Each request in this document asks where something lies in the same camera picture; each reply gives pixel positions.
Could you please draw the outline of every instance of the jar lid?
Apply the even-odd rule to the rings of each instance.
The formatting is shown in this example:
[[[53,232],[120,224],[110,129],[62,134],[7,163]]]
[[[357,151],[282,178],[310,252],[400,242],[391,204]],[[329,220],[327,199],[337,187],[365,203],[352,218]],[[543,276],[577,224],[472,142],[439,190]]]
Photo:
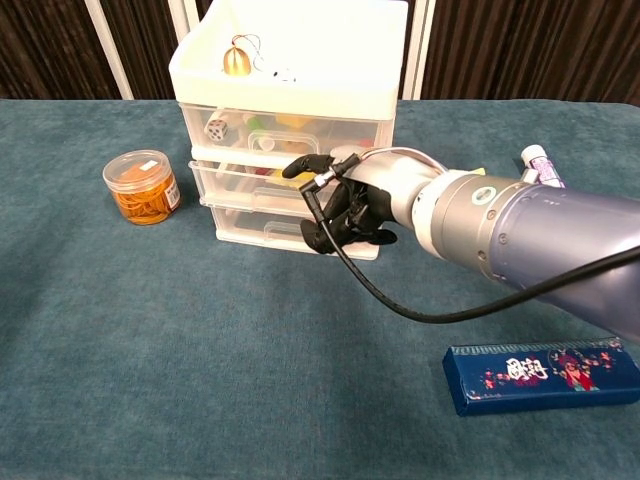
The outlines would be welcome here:
[[[135,150],[111,160],[102,171],[114,192],[136,193],[155,187],[171,174],[167,156],[157,150]]]

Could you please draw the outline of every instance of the small vial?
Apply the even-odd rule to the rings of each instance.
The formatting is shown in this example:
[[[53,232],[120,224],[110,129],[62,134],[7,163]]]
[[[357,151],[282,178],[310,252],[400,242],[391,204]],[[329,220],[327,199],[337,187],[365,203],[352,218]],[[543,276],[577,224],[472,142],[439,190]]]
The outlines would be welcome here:
[[[540,145],[529,145],[520,155],[527,168],[538,171],[538,181],[550,187],[565,188],[564,182],[558,175],[553,162]]]

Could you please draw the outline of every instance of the clear plastic jar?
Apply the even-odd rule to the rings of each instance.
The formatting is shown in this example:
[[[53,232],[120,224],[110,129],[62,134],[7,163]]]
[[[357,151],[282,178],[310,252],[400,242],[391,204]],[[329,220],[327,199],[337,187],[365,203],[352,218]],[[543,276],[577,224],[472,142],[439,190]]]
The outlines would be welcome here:
[[[180,191],[167,156],[136,150],[111,160],[102,171],[122,215],[136,225],[166,220],[180,205]]]

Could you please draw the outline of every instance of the black cable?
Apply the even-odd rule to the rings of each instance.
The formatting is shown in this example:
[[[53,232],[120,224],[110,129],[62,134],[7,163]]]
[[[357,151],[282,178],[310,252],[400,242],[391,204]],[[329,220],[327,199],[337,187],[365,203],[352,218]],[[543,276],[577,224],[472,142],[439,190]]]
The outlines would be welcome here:
[[[335,249],[338,256],[342,259],[342,261],[347,265],[351,273],[355,275],[355,277],[360,281],[360,283],[380,302],[386,305],[388,308],[393,310],[399,315],[403,317],[409,318],[411,320],[415,320],[420,323],[432,323],[432,324],[446,324],[446,323],[456,323],[462,322],[464,320],[471,320],[473,318],[483,317],[485,315],[489,315],[492,313],[500,312],[502,310],[506,310],[507,308],[514,307],[521,303],[524,303],[528,300],[531,300],[535,297],[543,295],[545,293],[551,292],[552,290],[556,290],[561,287],[565,287],[569,284],[579,282],[582,280],[586,280],[595,275],[604,273],[608,270],[612,270],[614,268],[621,267],[628,263],[640,259],[640,246],[631,248],[629,250],[625,250],[624,252],[616,253],[610,255],[608,257],[602,258],[600,260],[596,260],[594,262],[588,263],[581,267],[570,270],[566,273],[558,275],[556,277],[545,280],[544,282],[538,283],[531,287],[528,287],[524,290],[521,290],[513,295],[509,295],[508,297],[504,297],[500,300],[496,300],[491,303],[487,303],[486,305],[482,305],[480,307],[470,308],[468,310],[463,310],[456,313],[448,313],[442,315],[428,315],[425,313],[416,312],[409,308],[403,307],[398,303],[391,300],[384,293],[382,293],[378,288],[373,285],[367,277],[360,271],[360,269],[353,263],[353,261],[344,253],[344,250],[338,243],[335,238],[331,234],[331,230],[329,229],[329,223],[326,219],[322,219],[320,222],[320,227],[324,230],[324,233],[327,235],[327,238],[331,242],[331,245]]]

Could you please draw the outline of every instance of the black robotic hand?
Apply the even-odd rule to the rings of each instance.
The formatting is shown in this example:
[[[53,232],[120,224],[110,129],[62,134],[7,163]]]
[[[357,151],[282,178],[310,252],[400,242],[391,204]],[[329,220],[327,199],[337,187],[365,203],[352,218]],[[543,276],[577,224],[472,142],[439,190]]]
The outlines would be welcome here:
[[[325,173],[335,159],[330,155],[310,154],[297,158],[282,172],[284,178],[295,178],[304,172]],[[373,245],[389,245],[397,241],[395,233],[380,229],[385,221],[375,215],[368,199],[369,186],[345,177],[338,179],[338,186],[323,208],[329,229],[340,246],[357,242]],[[300,223],[302,236],[309,248],[322,254],[334,253],[329,239],[320,226],[312,220]]]

